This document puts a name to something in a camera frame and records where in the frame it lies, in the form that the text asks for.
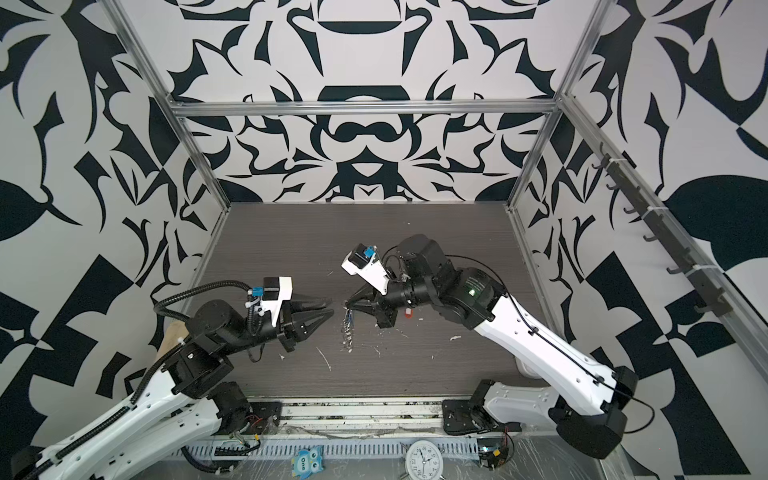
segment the blue owl figure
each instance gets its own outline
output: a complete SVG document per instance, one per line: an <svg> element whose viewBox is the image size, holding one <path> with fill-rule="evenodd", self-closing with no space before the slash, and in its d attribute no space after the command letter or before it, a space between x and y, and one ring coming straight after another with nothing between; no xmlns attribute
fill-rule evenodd
<svg viewBox="0 0 768 480"><path fill-rule="evenodd" d="M323 447L311 450L299 450L291 463L291 475L306 480L310 475L323 471Z"/></svg>

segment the black and white patterned wall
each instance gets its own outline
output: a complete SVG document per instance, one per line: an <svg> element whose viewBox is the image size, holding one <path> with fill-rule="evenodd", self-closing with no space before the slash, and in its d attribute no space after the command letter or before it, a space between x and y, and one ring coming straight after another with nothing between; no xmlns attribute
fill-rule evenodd
<svg viewBox="0 0 768 480"><path fill-rule="evenodd" d="M124 398L220 207L94 0L0 7L0 478Z"/></svg>
<svg viewBox="0 0 768 480"><path fill-rule="evenodd" d="M123 4L177 100L314 101L551 98L594 0Z"/></svg>
<svg viewBox="0 0 768 480"><path fill-rule="evenodd" d="M232 201L506 200L543 114L190 118Z"/></svg>
<svg viewBox="0 0 768 480"><path fill-rule="evenodd" d="M596 124L763 316L765 2L620 0L575 88ZM657 408L622 445L638 478L763 478L768 387L564 119L518 205L570 342ZM628 429L648 409L630 402Z"/></svg>
<svg viewBox="0 0 768 480"><path fill-rule="evenodd" d="M552 98L594 0L123 2L178 101ZM506 200L538 114L198 118L232 201Z"/></svg>

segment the dark wooden tabletop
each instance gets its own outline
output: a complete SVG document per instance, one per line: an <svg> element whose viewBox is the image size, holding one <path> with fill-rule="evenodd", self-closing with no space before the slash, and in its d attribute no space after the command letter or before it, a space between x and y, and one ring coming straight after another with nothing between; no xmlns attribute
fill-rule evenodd
<svg viewBox="0 0 768 480"><path fill-rule="evenodd" d="M520 376L499 345L428 306L411 319L401 312L394 329L378 329L372 317L356 313L353 350L343 348L341 305L362 285L341 268L345 255L358 243L383 252L415 233L437 240L445 253L490 265L541 318L502 204L234 204L202 282L259 286L265 276L291 276L295 293L331 297L336 312L294 352L272 342L259 363L245 352L231 356L235 370L226 379L248 396L276 397L470 395L481 379L541 385ZM191 311L214 298L245 311L243 291L235 289L201 294Z"/></svg>

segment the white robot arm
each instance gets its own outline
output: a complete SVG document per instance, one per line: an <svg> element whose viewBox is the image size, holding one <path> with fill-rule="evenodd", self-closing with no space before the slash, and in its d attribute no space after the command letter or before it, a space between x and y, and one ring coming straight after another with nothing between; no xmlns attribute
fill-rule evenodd
<svg viewBox="0 0 768 480"><path fill-rule="evenodd" d="M248 291L243 318L223 300L211 300L190 318L166 308L222 286ZM189 336L150 367L134 393L74 435L12 459L15 480L127 480L182 449L204 472L217 468L195 461L184 448L209 435L235 434L248 426L250 404L235 382L219 383L232 370L227 358L278 339L287 352L306 340L333 311L329 299L293 299L289 276L267 277L263 288L225 280L179 293L155 305L155 312L181 319ZM245 445L237 455L258 448Z"/></svg>
<svg viewBox="0 0 768 480"><path fill-rule="evenodd" d="M614 449L627 422L621 410L637 385L634 372L611 369L579 352L538 322L485 271L454 268L440 246L424 235L402 241L395 255L403 280L386 269L388 259L379 259L375 247L360 244L349 252L344 270L360 275L369 285L347 300L347 308L368 313L379 327L387 328L394 326L399 307L430 304L447 320L501 345L547 380L559 398L548 404L525 402L547 415L576 449L595 458L605 458ZM504 395L505 388L482 382L482 408L496 422L519 422L515 418L519 409L513 404L521 399Z"/></svg>

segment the plastic wrap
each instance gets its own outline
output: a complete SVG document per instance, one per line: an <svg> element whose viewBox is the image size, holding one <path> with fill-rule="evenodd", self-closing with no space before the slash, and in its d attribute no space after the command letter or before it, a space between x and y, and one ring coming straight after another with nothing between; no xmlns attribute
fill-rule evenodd
<svg viewBox="0 0 768 480"><path fill-rule="evenodd" d="M270 440L294 443L295 439ZM311 443L312 439L303 440ZM576 452L557 436L514 438L515 450L508 461L491 471L477 462L445 458L442 476L445 480L597 480L604 478L599 461ZM403 458L324 459L324 470L310 480L328 478L362 478L365 480L399 480L406 473ZM213 479L216 475L199 472L183 459L167 459L144 470L141 480ZM248 460L240 462L233 472L218 475L232 480L293 480L290 460Z"/></svg>

